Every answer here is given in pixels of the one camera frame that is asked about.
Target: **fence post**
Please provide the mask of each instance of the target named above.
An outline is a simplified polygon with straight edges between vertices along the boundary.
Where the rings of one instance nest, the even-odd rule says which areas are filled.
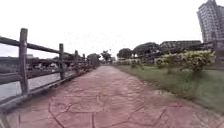
[[[20,31],[20,46],[19,46],[19,75],[20,75],[20,86],[22,94],[28,92],[28,80],[26,70],[26,58],[27,58],[27,35],[28,30],[22,28]]]
[[[6,115],[0,110],[0,128],[11,128]]]
[[[60,77],[61,77],[61,80],[63,80],[65,78],[65,64],[64,64],[64,46],[63,44],[59,44],[59,51],[60,51],[60,54],[59,54],[59,60],[60,60]]]
[[[83,60],[83,67],[84,67],[84,71],[86,71],[86,55],[82,54],[82,60]]]
[[[79,53],[75,50],[75,72],[79,75],[79,63],[78,63]]]

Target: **grass verge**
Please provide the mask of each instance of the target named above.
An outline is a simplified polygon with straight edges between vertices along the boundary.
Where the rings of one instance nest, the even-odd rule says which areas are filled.
[[[166,69],[145,66],[132,69],[130,66],[116,66],[118,69],[134,75],[155,86],[172,92],[200,104],[203,107],[213,109],[224,114],[224,72],[206,70],[199,79],[192,77],[190,71],[174,70],[167,74]]]

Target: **stamped concrete path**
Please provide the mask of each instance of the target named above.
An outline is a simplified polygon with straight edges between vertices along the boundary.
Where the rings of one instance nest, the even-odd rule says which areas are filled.
[[[224,128],[218,114],[109,66],[25,103],[8,120],[12,128]]]

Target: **sky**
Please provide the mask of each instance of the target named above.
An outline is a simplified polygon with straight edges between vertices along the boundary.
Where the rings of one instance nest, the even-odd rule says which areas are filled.
[[[18,40],[28,29],[28,43],[66,52],[116,56],[122,48],[146,42],[201,40],[196,12],[207,0],[0,0],[0,36]],[[28,50],[40,58],[57,56]],[[0,44],[0,56],[18,49]]]

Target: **distant tree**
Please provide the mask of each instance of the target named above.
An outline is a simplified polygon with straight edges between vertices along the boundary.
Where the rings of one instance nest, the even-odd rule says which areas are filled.
[[[157,52],[160,47],[158,44],[149,42],[145,44],[140,44],[137,47],[134,48],[133,53],[137,54],[138,56],[143,56],[145,54],[151,54]]]
[[[87,60],[90,61],[90,63],[94,66],[97,67],[100,64],[100,55],[96,54],[96,53],[92,53],[90,55],[87,56]]]
[[[110,58],[111,58],[111,54],[108,53],[108,51],[103,51],[101,53],[102,57],[105,59],[105,61],[107,62]]]
[[[132,55],[132,50],[131,49],[123,48],[119,51],[119,53],[117,54],[117,57],[129,59],[129,58],[131,58],[131,55]]]

